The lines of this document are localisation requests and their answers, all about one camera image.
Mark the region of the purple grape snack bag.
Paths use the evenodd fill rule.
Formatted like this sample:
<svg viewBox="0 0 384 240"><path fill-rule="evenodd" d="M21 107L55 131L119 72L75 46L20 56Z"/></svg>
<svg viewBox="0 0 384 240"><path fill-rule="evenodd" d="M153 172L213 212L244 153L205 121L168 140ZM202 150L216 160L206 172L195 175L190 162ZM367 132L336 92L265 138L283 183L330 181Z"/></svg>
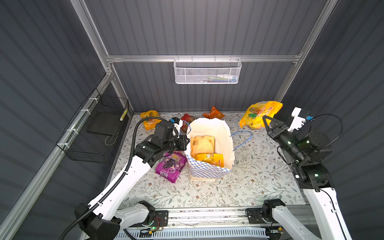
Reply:
<svg viewBox="0 0 384 240"><path fill-rule="evenodd" d="M159 162L155 171L158 175L166 178L171 183L175 183L179 178L183 168L186 166L187 157L181 152L166 154Z"/></svg>

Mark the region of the tan bread snack pack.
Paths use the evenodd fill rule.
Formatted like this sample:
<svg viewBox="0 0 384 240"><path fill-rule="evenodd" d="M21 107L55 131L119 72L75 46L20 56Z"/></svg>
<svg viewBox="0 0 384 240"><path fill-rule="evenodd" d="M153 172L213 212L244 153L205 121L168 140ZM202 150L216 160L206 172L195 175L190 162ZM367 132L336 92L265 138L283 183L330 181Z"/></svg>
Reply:
<svg viewBox="0 0 384 240"><path fill-rule="evenodd" d="M214 153L215 138L212 136L197 136L191 138L191 156L195 158L198 154Z"/></svg>

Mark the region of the white checkered paper bag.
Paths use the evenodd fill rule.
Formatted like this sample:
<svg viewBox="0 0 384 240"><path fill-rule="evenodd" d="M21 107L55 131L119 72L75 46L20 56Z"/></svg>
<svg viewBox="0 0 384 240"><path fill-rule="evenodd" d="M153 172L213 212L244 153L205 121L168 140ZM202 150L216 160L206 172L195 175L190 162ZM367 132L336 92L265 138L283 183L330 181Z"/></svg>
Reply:
<svg viewBox="0 0 384 240"><path fill-rule="evenodd" d="M220 119L199 118L190 123L187 138L190 139L185 155L188 160L192 181L212 182L226 177L235 164L234 134L226 121ZM223 157L220 165L197 160L201 154Z"/></svg>

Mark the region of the yellow snack bag front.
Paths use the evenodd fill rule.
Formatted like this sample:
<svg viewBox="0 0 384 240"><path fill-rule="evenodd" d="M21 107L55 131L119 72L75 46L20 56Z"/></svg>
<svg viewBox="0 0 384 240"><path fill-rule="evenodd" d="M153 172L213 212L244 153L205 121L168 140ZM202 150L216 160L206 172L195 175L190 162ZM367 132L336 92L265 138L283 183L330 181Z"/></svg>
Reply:
<svg viewBox="0 0 384 240"><path fill-rule="evenodd" d="M215 154L215 153L198 154L196 156L196 160L200 162L205 162L214 166L218 166L221 168L224 167L224 157L222 154Z"/></svg>

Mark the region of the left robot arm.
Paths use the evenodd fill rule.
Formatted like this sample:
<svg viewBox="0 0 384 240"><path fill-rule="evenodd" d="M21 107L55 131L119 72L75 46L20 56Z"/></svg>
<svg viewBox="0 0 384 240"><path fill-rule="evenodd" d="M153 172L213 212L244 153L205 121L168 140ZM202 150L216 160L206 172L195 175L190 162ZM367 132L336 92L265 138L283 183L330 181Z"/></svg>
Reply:
<svg viewBox="0 0 384 240"><path fill-rule="evenodd" d="M109 185L88 204L79 204L75 209L78 225L90 240L113 240L119 233L136 224L150 226L155 218L155 208L146 201L120 210L119 207L136 183L165 154L185 151L190 139L180 134L183 121L179 118L159 119L154 134L137 144L138 126L133 132L131 153L127 164Z"/></svg>

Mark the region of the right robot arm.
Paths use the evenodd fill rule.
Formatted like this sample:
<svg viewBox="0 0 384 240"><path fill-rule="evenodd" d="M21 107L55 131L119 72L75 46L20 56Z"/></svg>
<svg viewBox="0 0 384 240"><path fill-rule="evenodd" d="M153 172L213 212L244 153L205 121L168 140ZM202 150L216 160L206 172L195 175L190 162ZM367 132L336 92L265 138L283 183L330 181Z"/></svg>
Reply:
<svg viewBox="0 0 384 240"><path fill-rule="evenodd" d="M339 207L330 172L322 163L332 153L331 137L313 128L315 119L303 124L303 128L309 129L300 138L280 120L263 116L263 122L268 136L282 151L280 157L290 167L310 203L320 236L305 227L278 199L264 201L262 219L266 223L280 224L294 240L350 240L352 237Z"/></svg>

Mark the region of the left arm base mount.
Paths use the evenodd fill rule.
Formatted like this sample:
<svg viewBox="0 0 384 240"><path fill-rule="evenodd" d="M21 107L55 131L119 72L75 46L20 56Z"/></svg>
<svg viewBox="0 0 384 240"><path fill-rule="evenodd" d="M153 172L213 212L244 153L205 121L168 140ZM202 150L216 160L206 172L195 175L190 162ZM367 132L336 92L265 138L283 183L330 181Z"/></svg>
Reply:
<svg viewBox="0 0 384 240"><path fill-rule="evenodd" d="M155 211L149 212L149 215L144 220L144 222L138 223L136 224L136 226L145 227L145 228L155 227L156 229L159 227L166 227L168 225L168 218L169 218L169 211L155 210Z"/></svg>

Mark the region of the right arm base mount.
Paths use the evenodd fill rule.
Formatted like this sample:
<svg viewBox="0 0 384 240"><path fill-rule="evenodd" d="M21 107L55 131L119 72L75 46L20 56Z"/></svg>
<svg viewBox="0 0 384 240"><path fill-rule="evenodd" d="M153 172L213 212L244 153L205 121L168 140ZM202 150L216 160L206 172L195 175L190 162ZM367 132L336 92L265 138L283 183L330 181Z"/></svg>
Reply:
<svg viewBox="0 0 384 240"><path fill-rule="evenodd" d="M247 208L245 210L249 224L266 224L268 223L263 217L262 208Z"/></svg>

